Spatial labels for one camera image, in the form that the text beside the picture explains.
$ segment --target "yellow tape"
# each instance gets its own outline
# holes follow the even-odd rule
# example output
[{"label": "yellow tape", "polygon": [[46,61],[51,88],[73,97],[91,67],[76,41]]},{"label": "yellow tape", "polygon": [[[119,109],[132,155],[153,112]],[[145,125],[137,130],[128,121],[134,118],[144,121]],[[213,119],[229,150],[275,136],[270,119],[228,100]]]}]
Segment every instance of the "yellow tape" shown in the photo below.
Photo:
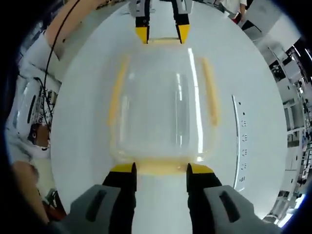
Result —
[{"label": "yellow tape", "polygon": [[139,174],[149,175],[172,175],[185,173],[190,157],[166,157],[166,158],[144,158],[136,160],[136,168]]},{"label": "yellow tape", "polygon": [[122,59],[121,68],[120,68],[120,71],[118,73],[116,83],[113,87],[113,93],[112,93],[112,98],[111,98],[111,103],[110,103],[110,108],[109,108],[109,114],[108,114],[108,121],[107,121],[107,124],[109,126],[112,126],[114,123],[114,120],[115,120],[116,112],[118,110],[119,103],[120,103],[120,101],[119,101],[120,93],[121,93],[121,89],[122,89],[123,84],[124,84],[124,77],[126,75],[126,71],[127,71],[128,66],[129,66],[129,61],[130,61],[129,56],[125,56]]},{"label": "yellow tape", "polygon": [[206,79],[206,91],[207,91],[207,102],[209,103],[210,116],[213,126],[218,126],[220,123],[220,109],[217,98],[217,90],[215,86],[214,76],[212,74],[212,68],[208,64],[206,58],[201,58],[203,72]]}]

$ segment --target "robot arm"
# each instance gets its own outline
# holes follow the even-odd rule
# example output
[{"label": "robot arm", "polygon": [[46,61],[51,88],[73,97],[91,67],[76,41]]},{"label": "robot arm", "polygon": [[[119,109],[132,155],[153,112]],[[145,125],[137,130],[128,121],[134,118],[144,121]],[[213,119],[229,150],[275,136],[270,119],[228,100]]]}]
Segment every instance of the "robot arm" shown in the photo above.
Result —
[{"label": "robot arm", "polygon": [[[254,214],[254,206],[231,186],[222,186],[210,168],[189,163],[188,207],[193,234],[279,234],[280,228]],[[50,225],[60,233],[130,234],[136,207],[135,163],[114,167],[103,185],[73,202],[71,212]]]},{"label": "robot arm", "polygon": [[[151,0],[130,0],[130,13],[136,18],[136,34],[144,44],[148,44],[150,33]],[[171,0],[174,11],[175,27],[180,43],[183,44],[190,30],[188,14],[192,11],[192,0]]]}]

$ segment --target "person's arm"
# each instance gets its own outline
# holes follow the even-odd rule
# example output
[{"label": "person's arm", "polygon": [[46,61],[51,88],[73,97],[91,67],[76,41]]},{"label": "person's arm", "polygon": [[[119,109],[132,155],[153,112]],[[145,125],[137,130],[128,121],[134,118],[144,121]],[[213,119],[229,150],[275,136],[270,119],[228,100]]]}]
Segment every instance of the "person's arm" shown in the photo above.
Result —
[{"label": "person's arm", "polygon": [[12,165],[15,179],[28,204],[33,208],[38,217],[47,224],[49,218],[44,210],[41,197],[36,187],[37,175],[31,164],[22,161],[16,161]]},{"label": "person's arm", "polygon": [[242,15],[241,21],[245,21],[245,12],[246,12],[247,0],[241,0],[239,5],[239,11]]},{"label": "person's arm", "polygon": [[[75,5],[77,0],[70,0],[66,3],[59,13],[55,16],[51,24],[48,26],[45,37],[48,44],[52,47],[58,30],[64,21],[67,13]],[[67,20],[65,21],[62,30],[58,36],[57,45],[62,43],[80,24],[80,22],[97,6],[106,2],[106,0],[80,0],[80,2],[74,7]]]}]

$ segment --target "person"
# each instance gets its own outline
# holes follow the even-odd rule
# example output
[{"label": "person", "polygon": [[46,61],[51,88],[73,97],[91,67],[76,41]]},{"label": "person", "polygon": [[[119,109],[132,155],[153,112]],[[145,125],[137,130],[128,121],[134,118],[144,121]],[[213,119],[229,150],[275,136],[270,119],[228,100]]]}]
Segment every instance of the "person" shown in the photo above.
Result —
[{"label": "person", "polygon": [[219,11],[228,12],[229,18],[234,19],[237,12],[241,13],[241,21],[245,21],[247,0],[220,0]]},{"label": "person", "polygon": [[[53,46],[56,35],[60,26],[62,25],[63,20],[74,4],[77,3],[64,23],[62,30],[60,31],[60,34],[57,38],[56,45],[51,57],[51,63],[61,58],[63,52],[63,40],[77,28],[80,22],[92,10],[96,9],[96,7],[103,2],[106,2],[106,0],[79,0],[78,3],[77,0],[70,0],[67,4],[65,4],[56,17],[52,20],[51,24],[47,27],[45,32],[39,36],[39,38],[25,53],[19,68],[19,75],[26,79],[39,77],[41,81],[43,81],[48,57],[51,52],[51,47]],[[48,70],[48,76],[50,78],[54,77],[53,74],[53,70]],[[14,104],[14,102],[17,103],[16,99],[17,97],[15,96],[10,114],[17,113],[17,105]],[[25,142],[19,137],[19,133],[17,131],[9,129],[5,132],[5,137],[7,154],[17,186],[37,216],[45,224],[47,224],[49,219],[44,210],[41,197],[36,187],[39,175],[32,163],[34,155],[27,148],[27,144],[25,144]]]}]

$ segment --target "white shirt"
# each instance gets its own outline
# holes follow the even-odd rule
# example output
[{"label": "white shirt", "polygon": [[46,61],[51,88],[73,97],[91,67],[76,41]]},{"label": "white shirt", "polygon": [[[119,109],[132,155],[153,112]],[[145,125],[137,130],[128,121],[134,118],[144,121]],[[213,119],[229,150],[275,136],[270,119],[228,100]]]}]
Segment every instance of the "white shirt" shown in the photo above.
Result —
[{"label": "white shirt", "polygon": [[[43,82],[44,75],[45,75],[45,67],[48,61],[48,57],[50,54],[51,48],[47,43],[47,40],[43,34],[39,36],[39,38],[31,45],[31,47],[27,50],[22,65],[19,68],[19,74],[21,77],[25,78],[25,82],[27,82],[28,78],[33,79],[33,77],[38,77]],[[53,52],[51,57],[51,62],[58,61],[57,56]],[[53,70],[48,70],[48,77],[47,77],[47,87],[53,81]],[[56,90],[58,92],[60,84],[53,82],[56,86]],[[14,114],[17,111],[18,107],[18,98],[19,98],[19,91],[23,92],[24,85],[21,85],[22,89],[19,90],[19,83],[17,82],[17,88],[15,93],[15,98],[13,102],[13,106],[11,109],[11,113],[8,117],[6,123],[6,130],[5,130],[5,137],[6,137],[6,144],[8,150],[8,156],[10,163],[14,163],[16,161],[24,161],[29,162],[31,164],[32,158],[34,157],[41,157],[42,154],[46,154],[46,151],[41,151],[35,145],[32,145],[30,141],[20,137],[20,133],[10,124],[10,119],[14,118]]]},{"label": "white shirt", "polygon": [[247,6],[247,0],[221,0],[222,5],[232,13],[236,14],[239,11],[239,5]]}]

